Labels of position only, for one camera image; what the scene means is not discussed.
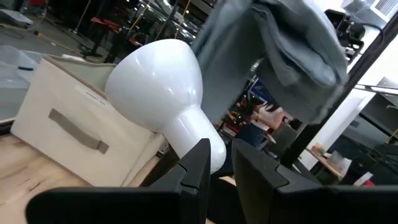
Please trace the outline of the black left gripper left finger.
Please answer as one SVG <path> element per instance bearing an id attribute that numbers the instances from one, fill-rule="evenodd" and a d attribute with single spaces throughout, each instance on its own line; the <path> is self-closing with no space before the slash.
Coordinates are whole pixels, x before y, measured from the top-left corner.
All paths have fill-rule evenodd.
<path id="1" fill-rule="evenodd" d="M 205 223 L 210 141 L 201 139 L 148 187 L 60 187 L 25 208 L 28 223 Z"/>

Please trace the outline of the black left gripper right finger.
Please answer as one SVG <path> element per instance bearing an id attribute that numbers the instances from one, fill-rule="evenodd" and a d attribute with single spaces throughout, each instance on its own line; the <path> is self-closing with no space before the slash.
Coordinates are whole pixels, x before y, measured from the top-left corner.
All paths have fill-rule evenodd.
<path id="1" fill-rule="evenodd" d="M 234 179 L 247 223 L 397 223 L 397 187 L 320 185 L 241 139 Z"/>

